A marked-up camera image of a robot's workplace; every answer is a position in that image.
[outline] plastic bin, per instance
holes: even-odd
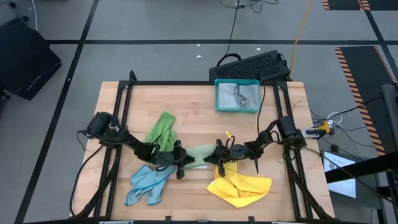
[[[235,83],[237,85],[253,85],[256,84],[259,88],[259,102],[258,108],[219,108],[218,107],[218,84],[220,83]],[[243,112],[243,113],[255,113],[260,109],[260,98],[261,98],[261,91],[260,91],[260,81],[259,80],[245,80],[245,79],[229,79],[229,78],[217,78],[214,81],[215,89],[216,89],[216,98],[215,98],[215,108],[219,112]]]

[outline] green cloth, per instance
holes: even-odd
[[[155,126],[145,138],[145,142],[154,143],[157,141],[156,144],[160,146],[160,151],[173,151],[174,143],[177,140],[172,129],[174,121],[175,116],[168,112],[162,112]]]
[[[210,156],[216,149],[217,144],[207,144],[202,146],[194,146],[187,148],[187,154],[195,158],[195,162],[191,162],[184,166],[184,169],[194,169],[197,166],[210,164],[203,159]]]

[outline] wooden board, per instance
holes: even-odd
[[[118,82],[102,84],[96,111],[112,113],[117,86]],[[310,127],[312,120],[303,83],[290,82],[289,95],[290,103],[294,107],[296,127]],[[280,96],[281,103],[284,105],[281,91]],[[132,135],[143,140],[161,112],[168,111],[176,117],[173,128],[177,133],[177,138],[182,141],[183,147],[215,143],[218,138],[225,141],[227,138],[225,131],[236,136],[237,144],[256,138],[257,113],[219,113],[214,107],[214,86],[138,85],[132,89],[127,126]],[[272,87],[266,87],[266,97],[260,115],[260,130],[265,129],[275,119],[277,119],[277,112],[274,92]],[[318,151],[316,140],[309,139],[307,144],[310,149]],[[85,159],[98,147],[98,141],[90,140]],[[182,180],[177,180],[175,174],[171,175],[163,191],[162,201],[157,205],[147,205],[145,197],[142,197],[137,204],[127,207],[125,206],[126,195],[132,189],[130,178],[145,162],[137,159],[131,149],[123,147],[111,218],[114,220],[164,220],[165,216],[171,216],[173,220],[245,221],[248,220],[248,216],[254,216],[256,221],[293,221],[294,211],[282,150],[282,146],[276,144],[267,146],[259,159],[258,174],[253,161],[246,159],[238,162],[239,173],[272,179],[269,194],[247,207],[235,208],[206,190],[206,186],[214,179],[213,165],[207,169],[187,170]],[[89,161],[81,173],[74,199],[75,211],[80,211],[85,206],[98,187],[104,152],[103,149],[92,161]],[[305,149],[301,152],[309,191],[325,211],[334,216],[320,156]],[[305,217],[299,190],[298,194],[301,214]],[[107,199],[106,192],[103,207]]]

